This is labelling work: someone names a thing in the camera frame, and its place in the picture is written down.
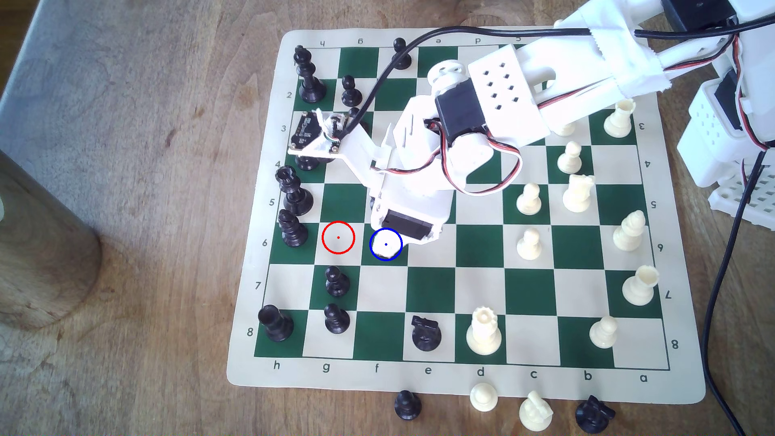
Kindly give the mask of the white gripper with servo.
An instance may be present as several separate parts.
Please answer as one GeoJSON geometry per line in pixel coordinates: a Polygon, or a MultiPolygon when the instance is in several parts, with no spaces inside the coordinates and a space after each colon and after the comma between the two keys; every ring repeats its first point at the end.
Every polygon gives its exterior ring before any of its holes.
{"type": "MultiPolygon", "coordinates": [[[[433,97],[413,97],[395,125],[384,135],[382,147],[387,159],[377,160],[381,185],[370,189],[375,198],[371,213],[374,230],[384,226],[389,214],[401,217],[396,231],[412,243],[436,240],[450,216],[452,186],[441,170],[440,134],[426,127],[425,121],[438,117],[433,97]]],[[[373,254],[394,259],[402,250],[402,237],[396,231],[375,231],[373,254]]]]}

